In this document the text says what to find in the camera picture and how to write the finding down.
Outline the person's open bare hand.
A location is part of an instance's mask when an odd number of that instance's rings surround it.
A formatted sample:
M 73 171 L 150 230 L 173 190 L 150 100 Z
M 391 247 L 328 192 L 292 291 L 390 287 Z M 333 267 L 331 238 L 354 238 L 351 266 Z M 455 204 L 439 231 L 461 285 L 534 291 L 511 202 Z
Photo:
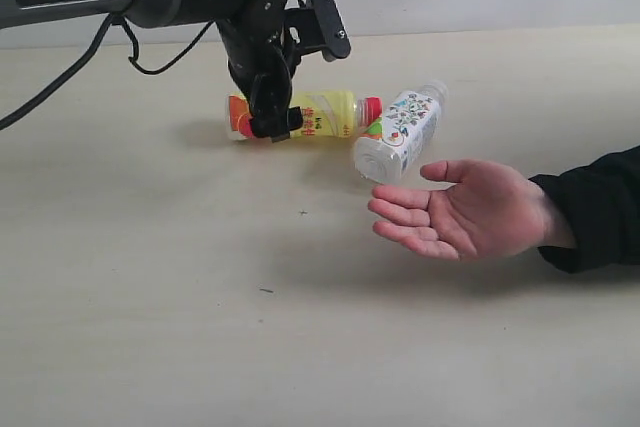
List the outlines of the person's open bare hand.
M 539 247 L 573 249 L 575 236 L 551 198 L 512 167 L 472 159 L 438 161 L 421 176 L 446 189 L 379 185 L 368 209 L 373 231 L 427 258 L 506 258 Z

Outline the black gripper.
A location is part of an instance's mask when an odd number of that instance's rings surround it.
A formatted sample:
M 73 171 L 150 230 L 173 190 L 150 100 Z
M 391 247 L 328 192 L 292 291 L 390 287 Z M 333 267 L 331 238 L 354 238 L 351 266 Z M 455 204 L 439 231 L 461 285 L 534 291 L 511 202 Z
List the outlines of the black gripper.
M 259 52 L 257 73 L 250 90 L 253 117 L 249 126 L 254 137 L 281 142 L 302 128 L 301 108 L 289 108 L 296 68 L 296 57 L 291 56 L 287 47 L 268 43 Z

